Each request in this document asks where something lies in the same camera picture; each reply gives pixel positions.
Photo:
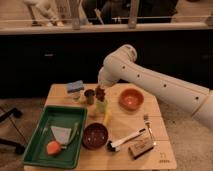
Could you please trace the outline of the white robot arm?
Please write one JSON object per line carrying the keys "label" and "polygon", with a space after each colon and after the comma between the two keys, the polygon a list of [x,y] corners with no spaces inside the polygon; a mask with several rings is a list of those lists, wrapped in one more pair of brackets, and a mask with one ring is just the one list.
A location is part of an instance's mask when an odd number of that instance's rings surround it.
{"label": "white robot arm", "polygon": [[136,59],[137,51],[132,45],[119,47],[105,57],[99,70],[98,84],[111,87],[120,79],[135,84],[187,111],[213,131],[213,90],[146,69],[137,65]]}

